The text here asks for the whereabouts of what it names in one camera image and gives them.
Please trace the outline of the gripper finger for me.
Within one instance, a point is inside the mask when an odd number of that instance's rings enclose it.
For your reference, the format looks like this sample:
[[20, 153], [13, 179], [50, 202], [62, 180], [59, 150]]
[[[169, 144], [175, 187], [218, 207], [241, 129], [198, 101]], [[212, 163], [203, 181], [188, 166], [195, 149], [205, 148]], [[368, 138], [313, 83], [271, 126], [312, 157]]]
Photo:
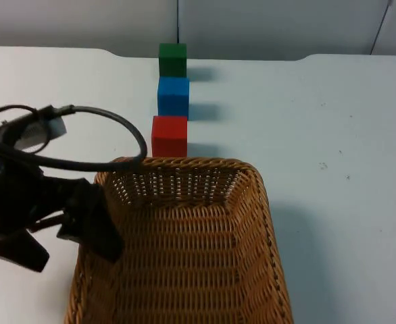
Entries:
[[58, 238], [78, 243], [111, 263], [120, 258], [124, 241], [111, 219], [100, 185], [86, 179], [74, 180], [64, 216]]
[[0, 238], [0, 259], [42, 272], [49, 260], [49, 253], [26, 230]]

